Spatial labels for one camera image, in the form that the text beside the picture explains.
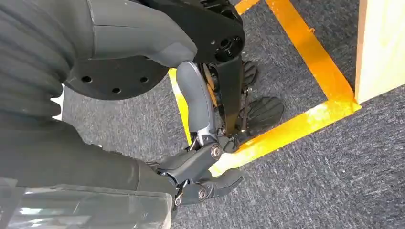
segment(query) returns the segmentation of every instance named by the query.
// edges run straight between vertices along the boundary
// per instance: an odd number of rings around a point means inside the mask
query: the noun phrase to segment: transparent plastic panel
[[[0,229],[169,229],[165,193],[0,186]]]

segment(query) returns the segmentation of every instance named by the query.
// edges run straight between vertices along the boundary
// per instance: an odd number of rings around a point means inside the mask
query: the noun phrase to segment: wooden board
[[[405,0],[360,0],[355,98],[405,84]]]

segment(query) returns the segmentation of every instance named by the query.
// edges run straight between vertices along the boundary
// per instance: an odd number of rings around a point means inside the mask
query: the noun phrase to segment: yellow floor tape
[[[242,14],[256,3],[258,3],[258,0],[242,0],[236,5],[236,9],[239,14]],[[245,165],[352,115],[361,108],[356,103],[353,91],[343,74],[313,34],[314,29],[307,26],[291,2],[289,0],[266,0],[266,3],[307,64],[328,101],[250,140],[243,144],[237,152],[223,155],[210,168],[211,173],[215,177],[230,168]],[[191,143],[188,131],[187,104],[177,86],[175,70],[170,70],[169,76],[187,140]]]

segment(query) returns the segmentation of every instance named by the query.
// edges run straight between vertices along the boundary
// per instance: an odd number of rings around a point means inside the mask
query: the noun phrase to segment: bolt
[[[176,206],[180,205],[180,204],[181,204],[181,198],[177,198],[177,199],[174,201],[174,204],[175,204]]]
[[[218,146],[213,146],[213,147],[211,148],[211,156],[212,156],[214,159],[219,159],[219,157],[221,157],[221,154],[222,154],[222,152],[221,152],[220,147],[218,147]]]
[[[207,195],[208,195],[207,190],[204,188],[202,188],[202,189],[200,189],[200,191],[198,191],[199,200],[205,200],[205,198],[207,198]]]
[[[248,88],[246,88],[243,92],[244,93],[251,93],[252,92],[252,88],[251,87],[248,87]]]

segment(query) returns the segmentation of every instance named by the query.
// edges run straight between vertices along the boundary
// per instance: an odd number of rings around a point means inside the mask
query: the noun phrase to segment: gray carpet
[[[292,2],[354,86],[358,3]],[[325,101],[268,6],[261,1],[243,19],[244,57],[261,72],[254,95],[280,97],[283,121]],[[372,99],[355,115],[243,166],[245,179],[232,194],[181,208],[172,228],[405,228],[404,92]],[[63,119],[86,142],[143,160],[173,155],[186,143],[168,78],[118,102],[66,90]]]

